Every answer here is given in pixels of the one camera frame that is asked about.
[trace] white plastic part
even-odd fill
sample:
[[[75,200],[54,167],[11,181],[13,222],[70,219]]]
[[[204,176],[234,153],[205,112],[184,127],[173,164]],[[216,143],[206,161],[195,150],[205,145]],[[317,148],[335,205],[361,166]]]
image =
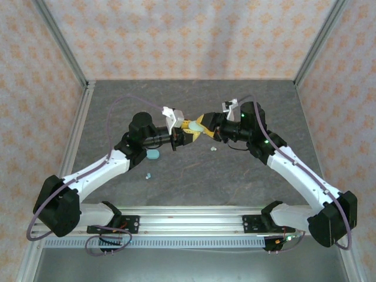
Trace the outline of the white plastic part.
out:
[[[222,103],[222,110],[224,113],[227,113],[226,119],[233,122],[235,120],[233,111],[236,107],[238,107],[237,99],[232,99],[229,102],[231,102],[232,104],[228,107],[226,106],[226,103]]]
[[[105,160],[107,160],[107,156],[101,158],[97,162],[91,164],[83,170],[80,170],[79,172],[65,176],[64,183],[67,183],[71,179],[77,179],[78,176],[94,169]],[[106,183],[108,180],[114,178],[119,174],[127,172],[129,170],[129,163],[130,161],[121,151],[112,150],[110,159],[107,160],[107,163],[102,168],[86,177],[81,178],[77,182],[72,183],[71,185],[69,185],[69,188],[77,189],[81,203],[91,192],[93,192],[98,187],[101,187],[101,185]]]
[[[270,216],[278,226],[288,226],[309,232],[307,219],[315,216],[315,213],[310,207],[279,204],[271,211]]]
[[[101,225],[106,226],[113,218],[113,211],[103,203],[80,204],[80,221],[76,227]]]
[[[334,197],[339,197],[338,192],[340,191],[332,185],[326,183],[320,176],[315,174],[295,155],[290,147],[281,147],[280,149],[282,152],[296,160],[297,163],[301,164],[309,172],[311,172],[327,188],[327,190],[334,195]],[[315,214],[323,209],[323,204],[325,202],[332,202],[331,198],[324,191],[322,191],[319,185],[309,175],[307,175],[298,166],[293,165],[278,151],[275,151],[275,154],[268,158],[267,165],[282,175],[305,198]]]
[[[181,110],[163,107],[162,114],[166,116],[166,125],[169,130],[169,135],[172,134],[173,127],[181,127],[184,122],[184,115]]]

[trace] patterned wallpaper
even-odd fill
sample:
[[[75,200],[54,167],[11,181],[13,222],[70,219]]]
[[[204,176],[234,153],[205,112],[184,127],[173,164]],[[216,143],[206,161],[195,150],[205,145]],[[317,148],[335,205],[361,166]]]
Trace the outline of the patterned wallpaper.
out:
[[[335,0],[46,0],[91,79],[294,79]]]
[[[376,9],[352,0],[299,89],[325,178],[358,197],[362,262],[376,277]]]
[[[82,88],[32,1],[0,6],[0,281],[14,281],[44,179],[57,173]]]

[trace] white bracket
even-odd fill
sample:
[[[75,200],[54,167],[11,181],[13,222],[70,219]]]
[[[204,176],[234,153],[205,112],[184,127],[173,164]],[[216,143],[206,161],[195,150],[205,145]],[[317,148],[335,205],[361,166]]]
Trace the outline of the white bracket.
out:
[[[230,120],[232,122],[235,120],[233,111],[236,107],[238,107],[237,99],[232,99],[231,101],[226,101],[222,103],[222,110],[224,113],[227,113],[227,117],[226,117],[227,120]]]
[[[173,127],[181,127],[184,122],[184,115],[181,110],[163,107],[162,114],[166,116],[166,125],[169,130],[169,135],[172,134]]]

